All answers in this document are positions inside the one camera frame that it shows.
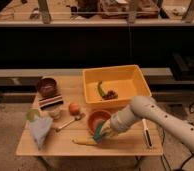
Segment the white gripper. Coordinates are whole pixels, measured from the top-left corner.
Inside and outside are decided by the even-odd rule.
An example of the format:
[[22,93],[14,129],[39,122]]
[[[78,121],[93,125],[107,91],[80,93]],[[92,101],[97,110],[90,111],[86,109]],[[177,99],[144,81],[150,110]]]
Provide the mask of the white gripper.
[[118,133],[115,132],[112,128],[111,128],[111,124],[110,121],[106,121],[106,122],[101,122],[99,123],[96,128],[95,128],[95,132],[94,134],[100,134],[101,131],[101,135],[98,135],[95,137],[95,141],[97,143],[102,142],[103,140],[106,140],[108,138],[112,138],[114,136],[117,136]]

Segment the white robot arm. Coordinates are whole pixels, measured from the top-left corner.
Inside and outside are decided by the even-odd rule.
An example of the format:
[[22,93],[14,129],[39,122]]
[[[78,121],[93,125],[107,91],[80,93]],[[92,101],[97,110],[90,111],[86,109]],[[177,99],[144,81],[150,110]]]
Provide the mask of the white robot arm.
[[142,119],[158,124],[194,152],[194,126],[168,114],[153,98],[147,96],[134,96],[123,109],[112,114],[96,128],[94,140],[100,142],[102,139],[126,132]]

